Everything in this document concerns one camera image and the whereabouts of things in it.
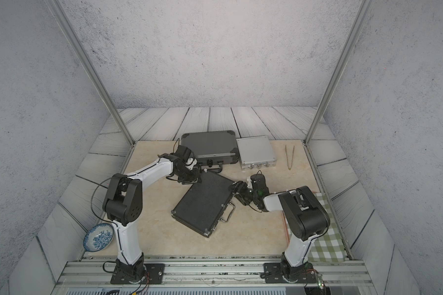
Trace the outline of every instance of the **blue and white bowl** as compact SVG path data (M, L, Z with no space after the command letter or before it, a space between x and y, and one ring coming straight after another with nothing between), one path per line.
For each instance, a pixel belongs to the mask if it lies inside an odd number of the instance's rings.
M85 235L83 247L88 252L100 251L110 244L112 238L113 227L108 223L100 223Z

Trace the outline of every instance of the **black case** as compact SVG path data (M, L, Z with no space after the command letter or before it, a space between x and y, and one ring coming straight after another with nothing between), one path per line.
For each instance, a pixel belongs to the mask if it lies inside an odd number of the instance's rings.
M231 130L185 133L180 144L193 151L203 166L235 164L239 159L235 132Z
M172 217L197 233L210 237L233 197L233 181L211 171L202 172L202 182L193 184L171 211Z

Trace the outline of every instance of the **metal frame pole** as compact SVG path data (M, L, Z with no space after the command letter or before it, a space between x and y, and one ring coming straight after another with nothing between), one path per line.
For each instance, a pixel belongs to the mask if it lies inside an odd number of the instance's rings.
M51 13L53 14L54 18L58 22L58 25L61 28L62 32L64 33L67 41L69 41L69 44L71 44L72 49L76 53L83 68L87 72L89 79L92 81L92 83L94 84L98 93L100 94L100 97L102 98L103 103L105 103L105 106L107 107L111 116L113 117L113 119L117 123L121 132L123 132L125 138L128 140L130 145L134 146L135 140L133 139L130 132L128 131L128 128L126 127L123 119L121 118L117 108L113 104L107 90L103 86L103 83L100 80L97 72L95 71L95 68L93 67L92 63L90 62L89 57L85 53L85 50L83 49L82 44L80 43L79 39L77 38L76 33L72 29L72 26L71 26L69 20L67 19L67 16L65 15L61 4L59 3L59 0L45 0L45 1L46 1L47 6L49 7Z
M338 228L338 231L340 233L341 239L343 240L344 248L346 250L346 253L348 254L348 257L351 259L355 259L353 252L351 251L351 246L348 243L348 240L346 239L346 235L343 231L343 228L339 224L339 218L336 214L336 211L333 207L333 202L328 194L328 192L325 189L325 183L323 182L322 176L320 175L320 171L318 170L318 166L316 165L315 159L313 158L312 151L307 145L304 145L305 154L307 156L308 162L310 163L310 167L312 168L313 175L315 176L316 183L318 184L318 188L322 194L326 196L326 200L328 202L328 205L330 205L330 208L332 210L333 217L336 221L336 225Z
M333 71L333 74L330 78L330 82L328 82L328 86L326 86L325 93L323 94L322 100L320 100L320 103L318 105L318 109L316 110L316 114L315 114L313 121L312 121L312 125L310 125L310 128L308 130L307 137L305 138L305 141L304 141L306 146L308 146L308 144L312 140L312 137L315 133L316 127L320 123L320 120L321 120L323 114L325 113L326 107L328 106L328 103L330 102L330 99L333 95L336 84L340 80L340 77L343 73L346 63L348 62L348 57L351 54L351 52L354 48L354 45L356 44L356 41L358 40L358 37L361 33L361 28L363 27L364 23L366 22L366 18L369 15L373 1L374 0L363 0L363 2L361 3L358 14L356 15L356 19L354 20L353 27L351 28L351 31L349 32L348 38L346 39L346 42L343 46L343 50L340 55L340 58L338 58L338 62L336 63L335 70Z

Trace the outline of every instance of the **checkered tablecloth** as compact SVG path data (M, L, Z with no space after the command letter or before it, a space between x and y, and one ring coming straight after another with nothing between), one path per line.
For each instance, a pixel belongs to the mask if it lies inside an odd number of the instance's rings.
M333 217L332 209L326 200L326 196L322 195L321 193L315 193L314 195L330 216L330 227L325 235L313 241L313 247L308 255L308 261L311 263L338 263L348 260L338 225ZM290 231L287 220L285 223L287 225L287 233L290 238L292 236L292 232Z

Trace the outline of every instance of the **concrete wall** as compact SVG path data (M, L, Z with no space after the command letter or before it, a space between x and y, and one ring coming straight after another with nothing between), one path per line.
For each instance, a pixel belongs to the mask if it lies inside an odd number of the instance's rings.
M360 0L61 0L119 108L316 106Z
M45 2L0 0L0 287L107 117Z
M376 0L325 118L425 294L443 294L443 0Z

